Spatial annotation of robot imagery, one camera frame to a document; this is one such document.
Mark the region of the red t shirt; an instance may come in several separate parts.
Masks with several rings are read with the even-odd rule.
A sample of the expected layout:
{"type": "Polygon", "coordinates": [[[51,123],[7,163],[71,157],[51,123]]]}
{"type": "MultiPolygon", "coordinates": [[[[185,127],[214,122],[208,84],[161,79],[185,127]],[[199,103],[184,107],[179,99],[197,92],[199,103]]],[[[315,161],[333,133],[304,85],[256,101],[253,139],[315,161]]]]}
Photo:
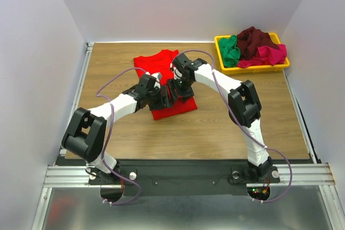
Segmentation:
{"type": "MultiPolygon", "coordinates": [[[[161,84],[166,85],[168,79],[173,79],[173,72],[170,70],[170,64],[174,57],[179,54],[178,50],[161,50],[159,53],[151,56],[139,56],[133,58],[134,66],[144,69],[150,74],[160,72],[162,74],[161,84]]],[[[151,113],[155,121],[167,117],[188,113],[197,109],[194,98],[182,102],[178,100],[172,108],[162,110],[153,110],[151,113]]]]}

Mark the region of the aluminium frame rail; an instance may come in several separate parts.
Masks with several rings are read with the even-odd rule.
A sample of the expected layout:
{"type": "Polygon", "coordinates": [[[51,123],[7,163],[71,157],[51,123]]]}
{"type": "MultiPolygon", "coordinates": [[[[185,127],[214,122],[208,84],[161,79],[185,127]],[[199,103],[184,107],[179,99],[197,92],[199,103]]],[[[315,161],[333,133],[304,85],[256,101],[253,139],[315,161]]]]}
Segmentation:
{"type": "MultiPolygon", "coordinates": [[[[82,63],[82,69],[78,80],[75,96],[73,98],[71,111],[68,117],[70,121],[74,111],[77,109],[82,87],[84,85],[85,76],[88,69],[88,64],[91,59],[94,43],[86,43],[86,54],[82,63]]],[[[45,188],[58,187],[83,187],[88,186],[88,175],[84,171],[85,166],[60,166],[54,164],[49,166],[46,170],[46,175],[43,183],[45,188]]]]}

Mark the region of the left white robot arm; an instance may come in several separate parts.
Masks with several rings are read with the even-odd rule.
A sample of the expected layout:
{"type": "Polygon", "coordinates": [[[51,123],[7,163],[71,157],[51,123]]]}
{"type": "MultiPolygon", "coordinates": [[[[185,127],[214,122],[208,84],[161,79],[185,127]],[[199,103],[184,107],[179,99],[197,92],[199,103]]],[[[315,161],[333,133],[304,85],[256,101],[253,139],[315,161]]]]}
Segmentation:
{"type": "Polygon", "coordinates": [[[64,133],[61,146],[101,171],[109,184],[119,179],[134,181],[120,175],[117,160],[105,152],[114,123],[146,106],[162,105],[167,91],[161,89],[161,73],[144,73],[139,82],[101,106],[74,111],[64,133]]]}

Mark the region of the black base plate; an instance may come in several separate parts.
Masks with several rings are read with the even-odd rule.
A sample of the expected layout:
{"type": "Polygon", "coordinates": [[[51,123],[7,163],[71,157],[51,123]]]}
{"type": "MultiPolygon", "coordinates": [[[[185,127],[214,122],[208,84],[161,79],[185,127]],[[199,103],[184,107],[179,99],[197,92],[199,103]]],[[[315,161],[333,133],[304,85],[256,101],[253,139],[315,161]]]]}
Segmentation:
{"type": "Polygon", "coordinates": [[[259,180],[252,180],[248,169],[249,164],[244,159],[122,159],[115,171],[133,180],[133,183],[112,173],[105,174],[92,165],[85,165],[88,186],[83,187],[98,187],[102,198],[119,203],[135,196],[222,194],[251,195],[266,200],[270,186],[280,182],[277,167],[272,166],[267,176],[259,180]]]}

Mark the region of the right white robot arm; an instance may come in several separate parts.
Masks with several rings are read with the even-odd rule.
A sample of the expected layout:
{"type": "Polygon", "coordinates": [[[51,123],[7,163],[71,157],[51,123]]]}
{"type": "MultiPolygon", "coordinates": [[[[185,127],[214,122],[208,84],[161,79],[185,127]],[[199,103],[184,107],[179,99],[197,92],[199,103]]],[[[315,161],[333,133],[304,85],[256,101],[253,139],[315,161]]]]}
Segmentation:
{"type": "Polygon", "coordinates": [[[195,82],[217,91],[225,101],[229,117],[241,129],[247,148],[249,178],[255,182],[264,179],[273,163],[264,144],[260,127],[261,103],[254,83],[230,78],[212,68],[203,59],[190,60],[184,53],[170,64],[174,78],[167,81],[171,102],[188,101],[194,97],[191,88],[195,82]]]}

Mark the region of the yellow plastic bin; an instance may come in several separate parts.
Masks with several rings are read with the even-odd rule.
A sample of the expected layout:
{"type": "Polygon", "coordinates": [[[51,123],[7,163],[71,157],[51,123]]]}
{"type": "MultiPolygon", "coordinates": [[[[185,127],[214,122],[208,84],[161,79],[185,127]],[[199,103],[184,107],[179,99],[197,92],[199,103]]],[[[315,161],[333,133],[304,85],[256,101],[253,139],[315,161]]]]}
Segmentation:
{"type": "Polygon", "coordinates": [[[247,68],[240,68],[240,67],[231,67],[226,68],[224,67],[222,56],[219,49],[219,40],[221,38],[230,38],[231,35],[224,35],[224,36],[215,36],[214,42],[216,46],[216,52],[218,55],[219,60],[219,71],[225,75],[235,75],[235,74],[243,74],[243,73],[261,73],[261,72],[278,72],[283,71],[285,68],[290,66],[290,61],[288,57],[285,58],[285,62],[283,64],[278,65],[263,65],[263,66],[250,66],[247,68]]]}

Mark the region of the magenta t shirt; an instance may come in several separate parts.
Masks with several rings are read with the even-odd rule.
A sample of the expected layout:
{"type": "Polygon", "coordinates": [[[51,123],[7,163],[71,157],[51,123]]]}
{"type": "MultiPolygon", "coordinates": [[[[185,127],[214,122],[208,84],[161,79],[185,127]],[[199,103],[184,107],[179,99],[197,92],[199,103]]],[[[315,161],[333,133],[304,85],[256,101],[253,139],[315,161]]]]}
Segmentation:
{"type": "Polygon", "coordinates": [[[278,49],[269,46],[261,46],[257,48],[257,53],[250,60],[241,60],[237,66],[240,68],[248,68],[250,66],[282,65],[286,57],[287,48],[284,44],[278,44],[278,49]]]}

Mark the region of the green t shirt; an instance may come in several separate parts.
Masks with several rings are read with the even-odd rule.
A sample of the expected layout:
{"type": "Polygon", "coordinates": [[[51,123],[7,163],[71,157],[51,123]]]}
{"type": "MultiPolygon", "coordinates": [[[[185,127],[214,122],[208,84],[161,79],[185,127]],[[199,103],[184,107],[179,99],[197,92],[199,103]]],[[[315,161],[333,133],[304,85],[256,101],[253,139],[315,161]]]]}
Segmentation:
{"type": "Polygon", "coordinates": [[[218,41],[218,45],[224,67],[236,67],[241,56],[240,49],[237,46],[237,36],[232,35],[229,38],[222,37],[218,41]]]}

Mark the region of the maroon t shirt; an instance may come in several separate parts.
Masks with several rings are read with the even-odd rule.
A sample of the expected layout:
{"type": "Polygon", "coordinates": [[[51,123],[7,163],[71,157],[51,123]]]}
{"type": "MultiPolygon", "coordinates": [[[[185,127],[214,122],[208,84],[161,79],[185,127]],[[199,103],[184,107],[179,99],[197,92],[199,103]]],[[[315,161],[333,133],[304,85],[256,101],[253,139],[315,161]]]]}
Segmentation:
{"type": "Polygon", "coordinates": [[[242,31],[237,35],[237,47],[240,50],[240,59],[250,60],[253,58],[257,49],[262,46],[278,50],[279,47],[275,44],[267,32],[256,29],[254,26],[242,31]]]}

